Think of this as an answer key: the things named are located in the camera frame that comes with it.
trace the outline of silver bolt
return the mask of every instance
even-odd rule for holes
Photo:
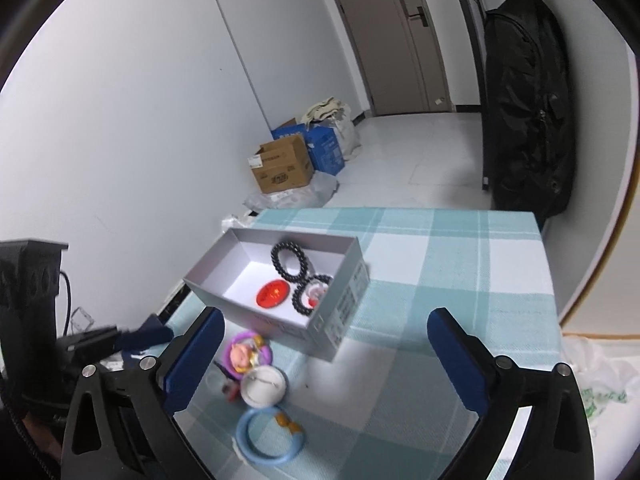
[[[556,365],[556,371],[564,377],[568,377],[571,375],[571,367],[564,363],[558,363]]]
[[[495,358],[495,363],[503,370],[508,370],[513,366],[513,361],[506,355],[498,355],[498,357]]]
[[[83,377],[91,377],[93,374],[95,374],[95,365],[87,365],[82,369]]]
[[[143,370],[151,370],[154,366],[156,366],[156,358],[151,355],[140,360],[140,368]]]

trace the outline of red oval object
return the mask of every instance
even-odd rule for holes
[[[291,286],[284,280],[273,280],[263,286],[255,297],[255,303],[262,308],[273,308],[287,299]]]

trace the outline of pink toy face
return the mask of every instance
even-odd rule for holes
[[[229,357],[234,368],[248,368],[251,365],[252,348],[244,343],[231,346]]]

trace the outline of teal and white plaid tablecloth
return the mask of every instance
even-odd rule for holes
[[[436,307],[447,307],[494,355],[541,369],[559,360],[553,288],[531,214],[267,210],[254,228],[357,236],[371,283],[333,363],[271,345],[274,365],[290,382],[282,405],[307,435],[292,462],[278,468],[241,462],[231,437],[242,402],[226,402],[214,366],[205,374],[176,420],[219,480],[436,479],[476,421],[427,340],[427,316]],[[170,324],[183,332],[201,309],[191,294]],[[239,330],[228,324],[225,339]],[[504,477],[526,415],[519,415],[492,479]],[[288,446],[286,430],[266,417],[250,431],[265,452]]]

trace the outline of black bag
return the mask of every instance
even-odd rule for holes
[[[484,31],[495,206],[533,211],[542,227],[565,210],[575,126],[562,31],[542,0],[506,0]]]

